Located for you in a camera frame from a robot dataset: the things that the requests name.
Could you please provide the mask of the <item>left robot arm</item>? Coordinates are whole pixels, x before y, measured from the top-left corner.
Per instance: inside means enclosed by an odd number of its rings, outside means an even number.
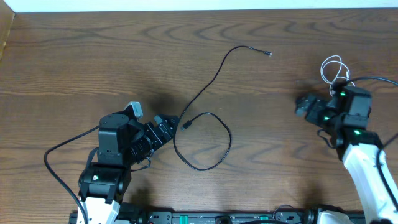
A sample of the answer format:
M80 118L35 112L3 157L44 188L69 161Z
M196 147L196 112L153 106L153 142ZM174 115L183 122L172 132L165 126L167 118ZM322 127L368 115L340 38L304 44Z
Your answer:
M97 160L88 162L78 181L82 207L77 223L114 223L131 182L131 167L150 160L175 137L178 116L160 114L145 124L142 117L140 103L131 101L100 119Z

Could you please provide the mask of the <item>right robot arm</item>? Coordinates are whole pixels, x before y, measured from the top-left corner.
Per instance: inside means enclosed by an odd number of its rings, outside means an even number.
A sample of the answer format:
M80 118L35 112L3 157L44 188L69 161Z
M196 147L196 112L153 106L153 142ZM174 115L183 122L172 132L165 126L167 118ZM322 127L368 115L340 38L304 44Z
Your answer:
M366 223L397 223L397 186L387 166L385 145L367 129L371 93L347 82L334 83L332 89L330 100L314 94L297 99L295 114L330 136L326 145L336 150L349 172Z

